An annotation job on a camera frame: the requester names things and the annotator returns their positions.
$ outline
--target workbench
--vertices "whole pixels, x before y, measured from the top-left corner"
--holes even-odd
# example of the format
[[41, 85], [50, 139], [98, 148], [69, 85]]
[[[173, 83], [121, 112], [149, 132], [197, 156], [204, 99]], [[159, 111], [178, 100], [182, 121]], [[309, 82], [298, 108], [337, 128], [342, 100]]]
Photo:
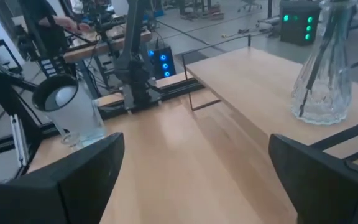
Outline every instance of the workbench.
[[[313, 126], [294, 118], [290, 93], [300, 68], [261, 50], [236, 50], [187, 66], [187, 78], [207, 88], [192, 93], [193, 103], [224, 103], [192, 111], [181, 96], [105, 121], [108, 134], [124, 133], [126, 153], [101, 223], [296, 223], [269, 159], [270, 134], [312, 144], [358, 123], [356, 83], [346, 121]], [[185, 79], [181, 73], [157, 85]], [[121, 99], [106, 96], [99, 105]], [[358, 138], [325, 150], [338, 158], [356, 151]], [[44, 140], [29, 172], [70, 153], [60, 136]]]
[[[117, 37], [120, 35], [124, 35], [125, 34], [125, 30], [126, 30], [126, 26], [125, 25], [121, 25], [121, 26], [115, 26], [113, 27], [111, 30], [108, 30], [107, 36], [108, 37]], [[85, 39], [88, 39], [89, 41], [95, 41], [98, 40], [96, 38], [97, 33], [96, 32], [90, 32], [90, 33], [84, 33], [83, 37]], [[146, 46], [146, 42], [149, 42], [152, 39], [152, 33], [150, 31], [148, 31], [147, 29], [143, 31], [143, 33], [141, 34], [140, 40], [141, 40], [141, 53], [142, 55], [147, 55], [147, 46]], [[124, 48], [124, 42], [125, 42], [125, 37], [116, 39], [116, 40], [112, 40], [111, 41], [111, 45], [115, 50], [122, 50]], [[81, 45], [84, 45], [85, 42], [83, 40], [80, 39], [75, 39], [73, 41], [73, 45], [72, 47], [78, 47]], [[99, 44], [96, 44], [95, 46], [89, 46], [89, 47], [84, 47], [82, 49], [78, 49], [78, 50], [73, 50], [73, 51], [68, 51], [63, 55], [64, 60], [66, 61], [66, 63], [76, 63], [78, 65], [78, 68], [80, 69], [81, 73], [84, 76], [85, 82], [88, 85], [89, 91], [92, 95], [92, 97], [94, 99], [99, 98], [100, 96], [97, 94], [96, 89], [94, 88], [93, 85], [93, 81], [91, 79], [91, 75], [89, 73], [88, 70], [88, 65], [85, 64], [84, 60], [86, 59], [94, 59], [98, 68], [99, 68], [99, 72], [103, 78], [103, 82], [106, 86], [108, 86], [108, 75], [111, 75], [110, 73], [106, 73], [103, 64], [100, 62], [99, 57], [100, 55], [105, 55], [108, 54], [109, 52], [109, 47], [107, 46], [107, 43], [101, 42]], [[149, 58], [146, 57], [144, 58], [146, 67], [148, 70], [152, 69], [152, 65], [150, 64]]]
[[[345, 121], [330, 126], [306, 124], [290, 111], [291, 92], [302, 68], [252, 47], [235, 50], [187, 66], [188, 73], [242, 116], [242, 127], [262, 149], [271, 134], [312, 145], [358, 125], [358, 83]], [[358, 153], [358, 136], [324, 150], [345, 159]]]
[[[125, 34], [125, 27], [124, 26], [116, 26], [116, 27], [113, 27], [113, 29], [107, 31], [106, 33], [107, 33], [108, 37], [119, 36], [119, 35]], [[90, 41], [95, 41], [96, 35], [97, 35], [96, 32], [91, 32], [88, 34], [84, 33], [83, 37]], [[152, 40], [152, 33], [148, 30], [145, 30], [142, 33], [140, 39], [141, 39], [141, 42], [149, 42], [150, 40]], [[114, 49], [121, 50], [124, 48], [124, 41], [125, 41], [125, 38], [123, 37], [123, 38], [114, 40], [111, 43], [112, 43], [112, 46]], [[77, 47], [77, 46], [80, 46], [83, 44], [85, 44], [85, 42], [83, 40], [75, 39], [73, 41], [72, 47]], [[64, 54], [63, 58], [65, 59], [65, 61], [67, 63], [76, 63], [81, 60], [90, 58], [93, 55], [97, 56], [97, 55], [108, 54], [108, 53], [109, 53], [109, 49], [108, 49], [107, 44], [100, 43], [97, 46], [85, 47], [83, 49], [67, 52]]]

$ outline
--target black box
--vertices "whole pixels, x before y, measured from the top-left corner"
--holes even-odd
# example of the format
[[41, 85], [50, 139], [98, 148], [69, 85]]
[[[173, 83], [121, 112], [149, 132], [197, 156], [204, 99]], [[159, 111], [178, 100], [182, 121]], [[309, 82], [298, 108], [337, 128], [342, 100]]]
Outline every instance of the black box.
[[281, 1], [280, 40], [300, 46], [316, 38], [320, 7], [316, 1]]
[[149, 46], [149, 57], [157, 80], [176, 75], [171, 47], [164, 43], [160, 44], [162, 45], [160, 47], [156, 44]]

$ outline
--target electronic device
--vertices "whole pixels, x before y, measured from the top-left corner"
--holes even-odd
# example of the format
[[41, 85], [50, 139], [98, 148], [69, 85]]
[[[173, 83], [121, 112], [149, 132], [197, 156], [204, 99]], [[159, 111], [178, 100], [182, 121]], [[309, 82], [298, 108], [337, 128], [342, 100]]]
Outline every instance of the electronic device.
[[158, 44], [149, 47], [149, 57], [154, 67], [155, 79], [159, 80], [176, 75], [172, 56], [171, 47], [165, 43], [162, 44], [162, 47], [158, 47]]
[[318, 1], [280, 2], [280, 40], [300, 46], [316, 38], [320, 7]]
[[358, 165], [273, 134], [269, 155], [302, 224], [358, 224]]
[[97, 224], [124, 156], [116, 133], [19, 179], [0, 184], [0, 224]]

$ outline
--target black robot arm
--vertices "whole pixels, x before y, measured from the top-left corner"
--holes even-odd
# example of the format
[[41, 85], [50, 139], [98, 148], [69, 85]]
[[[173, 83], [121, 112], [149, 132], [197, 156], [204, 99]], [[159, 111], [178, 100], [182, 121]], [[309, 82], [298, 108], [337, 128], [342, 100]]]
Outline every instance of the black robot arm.
[[148, 80], [150, 74], [145, 68], [144, 62], [140, 57], [140, 42], [143, 27], [144, 12], [150, 4], [145, 0], [128, 1], [129, 10], [125, 34], [124, 49], [120, 57], [116, 60], [116, 76], [123, 84], [129, 85], [134, 104], [145, 106], [150, 102]]

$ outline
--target glass vase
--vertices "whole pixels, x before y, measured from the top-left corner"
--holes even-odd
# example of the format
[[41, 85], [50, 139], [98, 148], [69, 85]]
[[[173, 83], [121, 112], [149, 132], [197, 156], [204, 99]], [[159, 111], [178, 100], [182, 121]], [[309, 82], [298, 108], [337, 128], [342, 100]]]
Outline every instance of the glass vase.
[[323, 29], [292, 92], [292, 113], [302, 121], [330, 125], [346, 118], [351, 80], [345, 40], [355, 0], [322, 1]]

